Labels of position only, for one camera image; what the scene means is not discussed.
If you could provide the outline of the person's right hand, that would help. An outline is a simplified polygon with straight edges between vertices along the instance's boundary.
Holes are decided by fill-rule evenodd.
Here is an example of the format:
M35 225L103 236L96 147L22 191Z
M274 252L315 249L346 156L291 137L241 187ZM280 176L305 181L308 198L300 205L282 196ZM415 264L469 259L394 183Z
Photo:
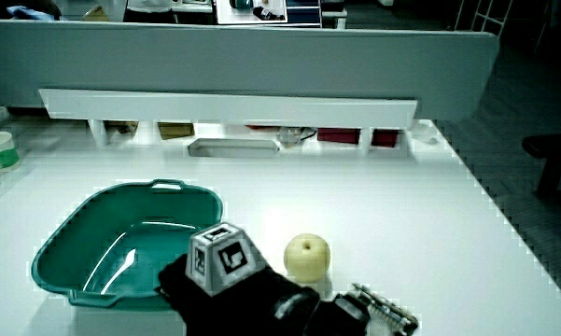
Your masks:
M275 272L244 230L220 223L189 239L156 291L187 335L301 335L320 296Z

